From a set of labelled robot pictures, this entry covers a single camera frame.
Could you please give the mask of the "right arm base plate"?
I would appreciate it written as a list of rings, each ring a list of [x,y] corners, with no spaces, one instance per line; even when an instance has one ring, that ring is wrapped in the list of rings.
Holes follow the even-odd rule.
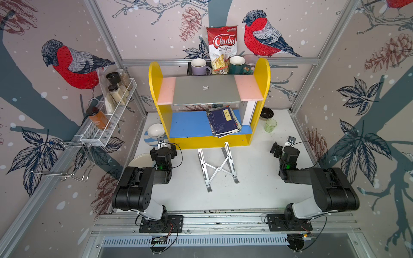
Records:
[[[284,214],[267,214],[265,223],[269,226],[271,232],[300,231],[311,232],[313,227],[310,220],[285,218]]]

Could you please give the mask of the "silver laptop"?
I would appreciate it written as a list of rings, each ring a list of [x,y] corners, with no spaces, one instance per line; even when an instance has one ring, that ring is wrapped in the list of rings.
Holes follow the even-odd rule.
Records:
[[[233,75],[178,77],[174,89],[174,105],[208,105],[240,102]]]

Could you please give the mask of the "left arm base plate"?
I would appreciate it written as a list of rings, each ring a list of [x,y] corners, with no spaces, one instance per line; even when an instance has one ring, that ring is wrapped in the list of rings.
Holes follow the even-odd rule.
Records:
[[[184,216],[168,215],[160,220],[142,218],[139,233],[181,233]]]

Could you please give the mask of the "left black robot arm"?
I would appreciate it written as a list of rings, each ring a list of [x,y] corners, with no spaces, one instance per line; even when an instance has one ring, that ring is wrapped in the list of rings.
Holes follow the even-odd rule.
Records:
[[[125,168],[112,196],[112,207],[134,211],[147,221],[167,221],[167,210],[152,198],[154,185],[169,184],[172,160],[177,156],[174,145],[153,148],[132,160]]]

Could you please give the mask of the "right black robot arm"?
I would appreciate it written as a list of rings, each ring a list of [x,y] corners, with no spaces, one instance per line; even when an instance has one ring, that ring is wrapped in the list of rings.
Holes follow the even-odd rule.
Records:
[[[300,151],[292,145],[274,143],[270,153],[279,159],[279,176],[285,183],[312,186],[311,197],[287,205],[287,220],[308,220],[330,212],[359,209],[359,197],[340,168],[298,169],[296,166]]]

